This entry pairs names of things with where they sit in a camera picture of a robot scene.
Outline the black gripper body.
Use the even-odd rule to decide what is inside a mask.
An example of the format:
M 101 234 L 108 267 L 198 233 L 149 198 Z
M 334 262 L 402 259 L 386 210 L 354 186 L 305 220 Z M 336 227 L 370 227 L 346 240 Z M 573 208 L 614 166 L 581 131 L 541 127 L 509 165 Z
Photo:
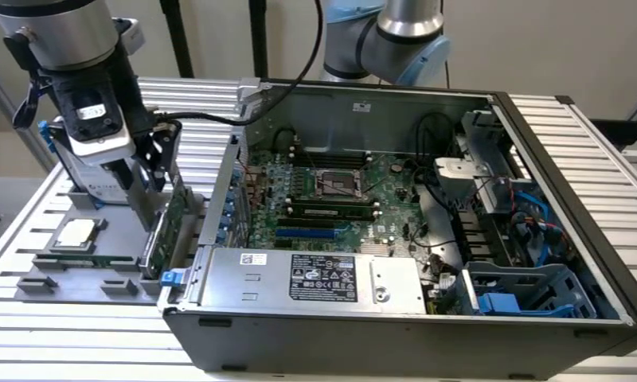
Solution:
M 137 76 L 125 50 L 116 50 L 109 56 L 108 75 L 129 134 L 133 138 L 142 137 L 152 131 L 156 118 L 144 105 Z

